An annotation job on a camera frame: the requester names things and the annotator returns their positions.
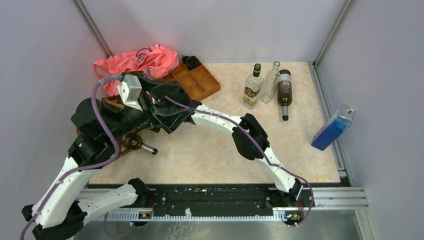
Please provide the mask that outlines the clear glass bottle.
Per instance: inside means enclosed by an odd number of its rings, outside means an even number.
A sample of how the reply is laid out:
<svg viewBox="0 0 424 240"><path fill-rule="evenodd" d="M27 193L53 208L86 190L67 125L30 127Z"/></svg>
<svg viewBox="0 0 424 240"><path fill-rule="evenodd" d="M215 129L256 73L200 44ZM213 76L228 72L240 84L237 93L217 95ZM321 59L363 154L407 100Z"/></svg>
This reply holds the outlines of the clear glass bottle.
<svg viewBox="0 0 424 240"><path fill-rule="evenodd" d="M279 61L274 61L271 70L265 75L260 95L260 100L264 104L269 103L274 97L280 66L281 63Z"/></svg>

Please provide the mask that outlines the green wine bottle silver neck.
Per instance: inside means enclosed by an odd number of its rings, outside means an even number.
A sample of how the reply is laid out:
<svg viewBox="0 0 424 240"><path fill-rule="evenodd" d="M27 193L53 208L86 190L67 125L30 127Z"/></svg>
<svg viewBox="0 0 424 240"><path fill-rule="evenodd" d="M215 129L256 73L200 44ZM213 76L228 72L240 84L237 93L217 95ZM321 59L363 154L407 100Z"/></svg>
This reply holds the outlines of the green wine bottle silver neck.
<svg viewBox="0 0 424 240"><path fill-rule="evenodd" d="M143 142L143 139L138 134L126 135L122 140L123 155L137 150L144 150L152 155L158 154L158 149Z"/></svg>

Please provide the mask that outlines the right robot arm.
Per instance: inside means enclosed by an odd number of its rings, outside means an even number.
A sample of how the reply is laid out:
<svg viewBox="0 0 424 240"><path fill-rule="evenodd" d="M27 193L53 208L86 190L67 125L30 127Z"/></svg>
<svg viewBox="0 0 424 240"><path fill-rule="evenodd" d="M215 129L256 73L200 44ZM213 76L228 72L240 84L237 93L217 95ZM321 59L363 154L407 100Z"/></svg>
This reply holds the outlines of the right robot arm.
<svg viewBox="0 0 424 240"><path fill-rule="evenodd" d="M233 116L204 104L189 107L168 96L165 99L193 112L191 119L195 125L231 136L238 153L247 160L259 163L271 176L275 187L282 194L284 204L295 206L301 200L303 185L300 177L284 168L268 141L267 133L252 114Z"/></svg>

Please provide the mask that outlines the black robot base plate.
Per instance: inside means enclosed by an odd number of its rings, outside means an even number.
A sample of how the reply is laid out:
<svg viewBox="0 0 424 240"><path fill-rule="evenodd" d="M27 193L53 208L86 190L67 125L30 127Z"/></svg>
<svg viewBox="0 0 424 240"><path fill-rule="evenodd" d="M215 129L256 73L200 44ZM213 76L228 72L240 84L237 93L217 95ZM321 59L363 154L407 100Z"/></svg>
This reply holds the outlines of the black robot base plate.
<svg viewBox="0 0 424 240"><path fill-rule="evenodd" d="M149 184L149 195L133 207L153 208L155 217L262 217L274 208L308 208L312 195L305 187L297 201L274 184Z"/></svg>

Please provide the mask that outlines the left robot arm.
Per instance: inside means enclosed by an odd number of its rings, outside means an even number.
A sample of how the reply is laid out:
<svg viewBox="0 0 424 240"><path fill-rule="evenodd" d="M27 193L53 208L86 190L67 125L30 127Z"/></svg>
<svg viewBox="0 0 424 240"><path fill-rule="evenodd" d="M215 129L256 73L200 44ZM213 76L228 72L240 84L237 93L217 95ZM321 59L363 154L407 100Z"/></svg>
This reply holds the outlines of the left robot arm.
<svg viewBox="0 0 424 240"><path fill-rule="evenodd" d="M144 207L151 192L139 178L101 196L77 200L89 180L120 155L119 141L129 133L167 133L191 121L199 101L177 82L161 83L140 74L121 73L101 79L71 120L79 135L44 196L22 214L37 240L66 240L97 216L120 207Z"/></svg>

